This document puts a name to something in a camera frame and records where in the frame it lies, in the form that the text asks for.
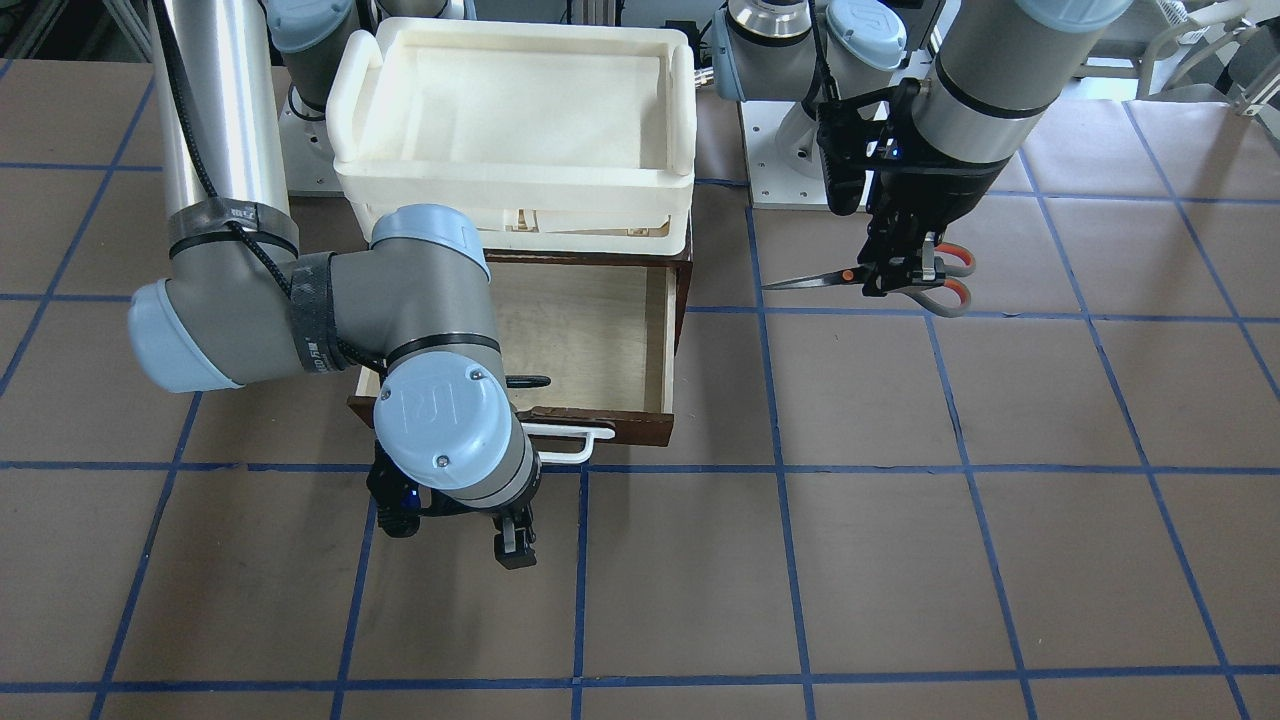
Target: drawer handle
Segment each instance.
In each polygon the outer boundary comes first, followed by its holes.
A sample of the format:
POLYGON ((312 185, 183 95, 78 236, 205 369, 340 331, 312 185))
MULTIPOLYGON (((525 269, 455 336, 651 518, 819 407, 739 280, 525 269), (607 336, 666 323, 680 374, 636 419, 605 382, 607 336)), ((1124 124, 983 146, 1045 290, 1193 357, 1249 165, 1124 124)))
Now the drawer handle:
POLYGON ((521 423, 530 436, 580 438, 582 450, 577 452, 539 452, 538 456, 548 465, 577 465, 586 462, 595 450, 595 439, 612 439, 612 428, 588 428, 584 425, 549 425, 547 423, 521 423))

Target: light blue cap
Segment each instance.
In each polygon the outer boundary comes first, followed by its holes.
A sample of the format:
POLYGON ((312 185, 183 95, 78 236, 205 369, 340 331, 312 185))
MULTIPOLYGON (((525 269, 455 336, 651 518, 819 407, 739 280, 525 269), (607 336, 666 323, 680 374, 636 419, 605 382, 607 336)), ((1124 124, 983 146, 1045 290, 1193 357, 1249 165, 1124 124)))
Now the light blue cap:
POLYGON ((1016 0, 1018 6, 1039 24, 1074 35, 1111 24, 1133 0, 1016 0))
POLYGON ((507 391, 484 365, 449 351, 415 355, 374 401, 374 430, 396 465, 435 489, 471 487, 511 442, 507 391))
POLYGON ((876 69, 895 70, 906 54, 906 26, 876 0, 831 0, 827 24, 846 50, 876 69))
POLYGON ((374 223, 369 246, 390 237, 407 237, 443 245, 470 258, 484 274, 493 279, 489 265, 484 261, 484 246, 475 223, 462 213, 444 205, 406 205, 394 213, 383 215, 374 223))
POLYGON ((165 281, 143 286, 129 305, 129 343, 151 382, 169 392, 243 387, 224 375, 182 324, 165 281))
POLYGON ((302 53, 333 35, 355 0, 266 0, 271 45, 285 55, 302 53))

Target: stacked white containers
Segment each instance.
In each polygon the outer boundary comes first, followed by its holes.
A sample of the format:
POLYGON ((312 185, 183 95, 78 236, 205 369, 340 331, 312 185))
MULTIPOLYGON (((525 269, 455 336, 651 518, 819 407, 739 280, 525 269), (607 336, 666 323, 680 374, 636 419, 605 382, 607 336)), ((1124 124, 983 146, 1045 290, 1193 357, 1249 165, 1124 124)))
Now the stacked white containers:
POLYGON ((347 44, 326 108, 366 238, 415 202, 485 247, 676 255, 694 187, 692 54, 668 29, 396 18, 347 44))

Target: silver robot arm segment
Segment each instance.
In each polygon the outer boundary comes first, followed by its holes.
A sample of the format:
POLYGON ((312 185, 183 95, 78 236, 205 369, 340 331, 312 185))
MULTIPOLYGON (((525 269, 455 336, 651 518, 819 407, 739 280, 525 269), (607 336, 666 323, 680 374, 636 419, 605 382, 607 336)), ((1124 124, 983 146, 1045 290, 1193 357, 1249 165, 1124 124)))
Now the silver robot arm segment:
POLYGON ((378 454, 394 462, 375 470, 402 480, 394 502, 385 487, 374 493, 380 516, 420 484, 495 515, 508 530, 498 544, 518 546, 499 560, 532 564, 531 529, 518 530, 531 521, 540 464, 507 400, 475 225, 411 205, 375 225, 369 250, 300 256, 261 10, 253 0, 156 9, 173 278, 133 296, 143 370, 191 392, 371 364, 384 375, 378 454))

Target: wooden drawer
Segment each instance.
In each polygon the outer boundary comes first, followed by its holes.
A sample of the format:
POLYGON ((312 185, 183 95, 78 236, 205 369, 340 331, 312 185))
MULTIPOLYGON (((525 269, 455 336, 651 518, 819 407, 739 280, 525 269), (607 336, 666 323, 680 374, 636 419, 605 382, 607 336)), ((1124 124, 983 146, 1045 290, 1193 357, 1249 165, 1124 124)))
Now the wooden drawer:
MULTIPOLYGON (((599 425, 611 442, 666 446, 676 354, 677 270, 645 265, 493 263, 503 365, 552 384, 508 389, 521 420, 599 425)), ((372 423, 378 378, 348 400, 372 423)))

